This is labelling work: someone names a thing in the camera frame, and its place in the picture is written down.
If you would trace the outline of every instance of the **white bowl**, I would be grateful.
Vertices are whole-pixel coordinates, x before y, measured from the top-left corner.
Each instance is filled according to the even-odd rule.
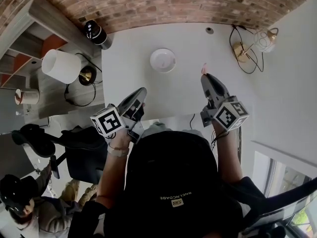
[[[154,70],[167,73],[174,69],[176,57],[171,50],[158,49],[152,53],[150,64]]]

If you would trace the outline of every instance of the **person wearing black cap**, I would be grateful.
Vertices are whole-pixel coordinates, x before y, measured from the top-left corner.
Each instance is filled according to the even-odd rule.
[[[75,202],[79,181],[72,180],[60,198],[43,197],[51,174],[48,164],[37,179],[6,175],[0,181],[1,201],[25,238],[66,238],[74,212],[95,193],[89,188],[79,203]]]
[[[156,123],[129,152],[126,129],[117,131],[99,182],[96,202],[74,215],[69,238],[76,237],[237,237],[249,205],[225,187],[263,198],[243,177],[235,131],[217,135],[218,168],[198,131],[171,131]]]

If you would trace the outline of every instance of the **wristband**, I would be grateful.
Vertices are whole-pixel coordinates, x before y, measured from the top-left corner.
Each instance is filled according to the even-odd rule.
[[[110,146],[110,144],[108,145],[108,153],[116,156],[116,157],[124,157],[127,156],[129,154],[129,148],[125,148],[125,149],[118,149],[118,148],[113,148]]]

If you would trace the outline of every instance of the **lamp base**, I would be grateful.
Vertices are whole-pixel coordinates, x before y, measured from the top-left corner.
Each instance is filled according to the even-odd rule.
[[[240,42],[236,42],[235,44],[233,44],[232,48],[233,48],[233,53],[234,55],[236,55],[236,58],[238,59],[239,62],[246,62],[249,60],[248,56],[246,54],[243,54],[243,50],[247,50],[247,46],[244,44],[240,44]]]
[[[97,71],[91,66],[85,66],[81,69],[78,80],[82,85],[91,85],[95,82],[97,77]]]

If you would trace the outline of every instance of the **brick wall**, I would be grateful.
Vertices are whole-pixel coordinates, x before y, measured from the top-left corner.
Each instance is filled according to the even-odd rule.
[[[0,0],[0,34],[29,0]],[[172,22],[270,26],[305,0],[50,0],[81,27],[95,19],[106,31]]]

